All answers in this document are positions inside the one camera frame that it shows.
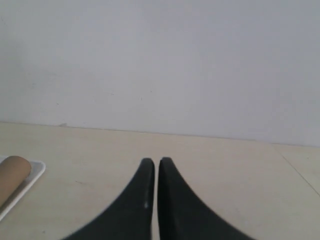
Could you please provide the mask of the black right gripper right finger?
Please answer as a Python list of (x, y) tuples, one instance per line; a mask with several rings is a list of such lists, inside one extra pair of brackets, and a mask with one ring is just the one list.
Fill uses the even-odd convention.
[(173, 160), (159, 162), (157, 214), (161, 240), (251, 240), (212, 211), (190, 188)]

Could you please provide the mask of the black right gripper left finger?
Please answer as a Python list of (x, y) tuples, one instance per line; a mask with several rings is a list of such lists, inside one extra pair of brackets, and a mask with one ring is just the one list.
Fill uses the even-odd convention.
[(91, 222), (66, 240), (151, 240), (155, 165), (141, 160), (122, 193)]

